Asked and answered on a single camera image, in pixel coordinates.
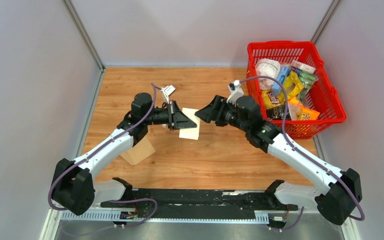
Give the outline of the brown paper envelope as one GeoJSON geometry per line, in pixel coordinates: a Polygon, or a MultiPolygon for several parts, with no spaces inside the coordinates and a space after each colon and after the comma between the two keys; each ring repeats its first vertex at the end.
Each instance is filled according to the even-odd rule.
{"type": "Polygon", "coordinates": [[[135,166],[155,152],[155,148],[145,136],[133,148],[123,152],[120,156],[131,166],[135,166]]]}

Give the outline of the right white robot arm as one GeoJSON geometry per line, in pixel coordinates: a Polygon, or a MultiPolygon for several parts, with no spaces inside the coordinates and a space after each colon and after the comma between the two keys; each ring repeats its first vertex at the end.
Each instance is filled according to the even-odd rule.
{"type": "Polygon", "coordinates": [[[280,127],[262,117],[260,105],[251,96],[241,96],[231,103],[216,95],[195,116],[218,127],[230,125],[243,131],[252,146],[282,160],[313,184],[308,187],[274,181],[265,195],[269,208],[276,210],[282,205],[316,208],[327,221],[338,226],[349,218],[365,219],[360,205],[363,198],[360,174],[352,168],[342,170],[331,165],[293,141],[280,127]]]}

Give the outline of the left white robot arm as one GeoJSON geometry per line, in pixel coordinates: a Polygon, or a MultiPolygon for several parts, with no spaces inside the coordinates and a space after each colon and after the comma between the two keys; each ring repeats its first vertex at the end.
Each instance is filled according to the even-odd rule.
{"type": "Polygon", "coordinates": [[[127,190],[126,181],[115,177],[95,183],[97,175],[116,157],[135,147],[150,125],[167,125],[170,130],[198,127],[175,101],[156,107],[155,98],[146,92],[136,94],[131,110],[105,140],[73,160],[63,158],[57,163],[48,193],[53,209],[79,216],[93,204],[115,201],[125,208],[132,203],[133,194],[127,190]]]}

